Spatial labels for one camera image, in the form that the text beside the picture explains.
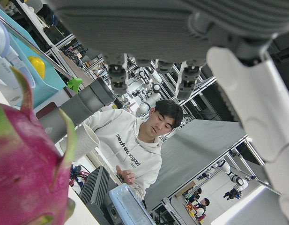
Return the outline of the white grey left robot hand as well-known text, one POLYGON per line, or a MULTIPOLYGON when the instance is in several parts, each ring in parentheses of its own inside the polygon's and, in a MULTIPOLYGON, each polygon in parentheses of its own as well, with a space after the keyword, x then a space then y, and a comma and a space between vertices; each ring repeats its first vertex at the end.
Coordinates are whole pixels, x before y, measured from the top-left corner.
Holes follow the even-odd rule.
POLYGON ((207 63, 252 138, 289 221, 289 91, 267 53, 289 32, 289 0, 51 0, 49 7, 108 64, 128 54, 167 70, 189 97, 194 66, 207 63))

